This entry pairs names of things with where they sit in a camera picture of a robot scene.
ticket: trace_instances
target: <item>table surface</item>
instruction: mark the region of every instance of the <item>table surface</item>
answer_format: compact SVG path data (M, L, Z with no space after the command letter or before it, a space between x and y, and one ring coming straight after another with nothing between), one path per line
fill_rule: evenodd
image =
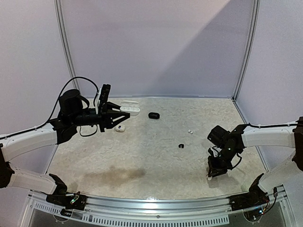
M118 105L123 100L109 99ZM77 133L59 145L48 173L58 175L69 191L134 199L213 197L247 191L265 171L257 150L246 148L238 167L211 181L206 178L211 129L220 125L231 131L243 123L230 99L126 100L138 101L141 111L122 123L125 132ZM149 112L159 113L160 119L149 119ZM81 133L94 130L86 126Z

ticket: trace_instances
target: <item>small white object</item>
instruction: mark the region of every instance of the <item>small white object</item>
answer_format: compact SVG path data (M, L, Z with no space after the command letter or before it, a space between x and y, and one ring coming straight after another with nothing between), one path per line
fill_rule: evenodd
M136 101L122 101L120 111L130 113L131 116L136 116L140 112L139 103Z
M124 132L125 131L125 126L122 124L119 124L115 127L115 130L118 132Z

